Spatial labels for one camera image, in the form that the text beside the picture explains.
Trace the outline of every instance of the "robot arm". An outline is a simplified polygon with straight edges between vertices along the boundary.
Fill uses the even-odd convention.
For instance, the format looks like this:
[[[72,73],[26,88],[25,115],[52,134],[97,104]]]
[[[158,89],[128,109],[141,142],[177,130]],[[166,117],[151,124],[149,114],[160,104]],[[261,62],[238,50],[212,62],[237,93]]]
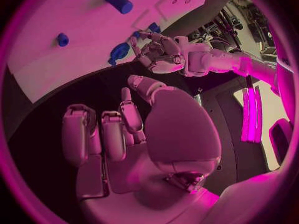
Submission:
[[[276,70],[247,54],[212,49],[205,43],[189,43],[185,36],[171,39],[151,32],[140,34],[141,38],[149,38],[152,41],[140,50],[136,45],[136,39],[131,38],[133,50],[139,61],[154,73],[180,71],[184,76],[205,76],[210,71],[233,71],[241,76],[251,75],[263,80],[277,90]]]

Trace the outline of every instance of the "blue object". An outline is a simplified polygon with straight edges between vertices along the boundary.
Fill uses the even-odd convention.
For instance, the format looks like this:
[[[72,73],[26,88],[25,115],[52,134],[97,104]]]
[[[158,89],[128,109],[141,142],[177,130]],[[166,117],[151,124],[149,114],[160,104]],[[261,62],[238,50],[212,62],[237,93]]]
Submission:
[[[129,0],[105,0],[115,7],[120,13],[126,14],[133,8],[133,3]]]
[[[60,33],[57,36],[57,41],[59,46],[66,46],[69,43],[69,39],[66,34]]]
[[[152,32],[156,32],[156,33],[160,33],[161,32],[161,29],[160,27],[157,25],[157,23],[153,22],[151,25],[149,25],[149,29],[152,31]]]
[[[134,31],[133,36],[136,38],[140,37],[140,33],[138,31]]]
[[[108,63],[116,66],[116,60],[124,58],[129,52],[130,46],[128,43],[121,43],[117,45],[110,53],[111,58]]]

